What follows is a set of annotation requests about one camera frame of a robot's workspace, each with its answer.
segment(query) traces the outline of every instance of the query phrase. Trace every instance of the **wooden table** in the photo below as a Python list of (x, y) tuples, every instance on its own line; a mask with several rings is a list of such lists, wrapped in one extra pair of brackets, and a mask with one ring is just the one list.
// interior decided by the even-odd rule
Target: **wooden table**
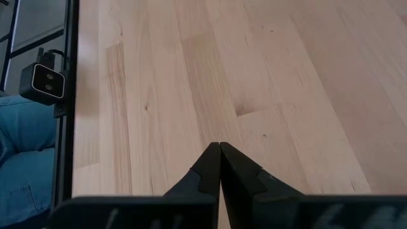
[(407, 192), (405, 0), (80, 12), (75, 196), (162, 195), (212, 141), (304, 193)]

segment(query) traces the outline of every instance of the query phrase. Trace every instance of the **black cable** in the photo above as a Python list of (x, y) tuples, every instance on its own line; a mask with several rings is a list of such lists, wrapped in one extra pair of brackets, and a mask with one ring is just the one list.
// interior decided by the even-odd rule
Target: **black cable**
[(69, 62), (69, 57), (63, 51), (60, 51), (60, 50), (48, 50), (47, 53), (58, 54), (58, 55), (62, 56), (63, 58), (65, 58), (66, 61)]
[(46, 53), (48, 53), (48, 54), (58, 54), (61, 57), (63, 57), (65, 59), (65, 61), (67, 62), (67, 68), (69, 69), (69, 66), (71, 65), (71, 62), (69, 61), (69, 57), (63, 51), (52, 49), (52, 50), (48, 50)]

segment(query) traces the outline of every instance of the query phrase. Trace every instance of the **black metal frame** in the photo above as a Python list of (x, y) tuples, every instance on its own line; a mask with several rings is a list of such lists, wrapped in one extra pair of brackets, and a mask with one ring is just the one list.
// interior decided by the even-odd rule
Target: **black metal frame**
[(72, 196), (72, 165), (74, 146), (76, 59), (78, 53), (79, 0), (67, 0), (65, 26), (65, 54), (63, 68), (68, 69), (67, 99), (57, 104), (56, 113), (66, 113), (57, 120), (57, 138), (55, 143), (54, 178), (52, 191), (52, 209)]
[(15, 0), (13, 18), (11, 19), (10, 32), (1, 41), (8, 41), (4, 67), (1, 72), (0, 90), (4, 91), (6, 74), (10, 60), (29, 50), (37, 48), (53, 39), (65, 36), (64, 53), (69, 57), (62, 59), (61, 71), (67, 73), (67, 96), (61, 104), (55, 105), (55, 117), (57, 117), (57, 133), (55, 142), (55, 161), (52, 188), (52, 206), (59, 205), (62, 201), (70, 199), (72, 195), (72, 160), (74, 144), (74, 115), (75, 115), (75, 88), (76, 88), (76, 56), (78, 49), (78, 20), (79, 0), (66, 0), (65, 27), (31, 44), (28, 44), (14, 52), (12, 39), (14, 37), (15, 24), (19, 0)]

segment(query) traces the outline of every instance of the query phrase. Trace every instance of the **person's leg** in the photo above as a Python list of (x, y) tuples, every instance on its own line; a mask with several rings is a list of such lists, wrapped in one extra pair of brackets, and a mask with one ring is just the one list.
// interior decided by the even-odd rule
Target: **person's leg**
[(50, 207), (54, 149), (13, 155), (0, 168), (0, 228)]
[(11, 142), (14, 152), (54, 147), (56, 124), (53, 106), (32, 102), (19, 95), (0, 98), (0, 130)]
[(0, 227), (49, 208), (55, 134), (53, 106), (0, 98)]

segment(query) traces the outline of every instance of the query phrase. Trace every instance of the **wood grain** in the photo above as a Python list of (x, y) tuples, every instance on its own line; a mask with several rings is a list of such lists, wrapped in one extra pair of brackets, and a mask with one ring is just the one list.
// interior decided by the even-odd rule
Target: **wood grain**
[(405, 1), (80, 4), (75, 196), (162, 195), (212, 141), (304, 193), (407, 192)]

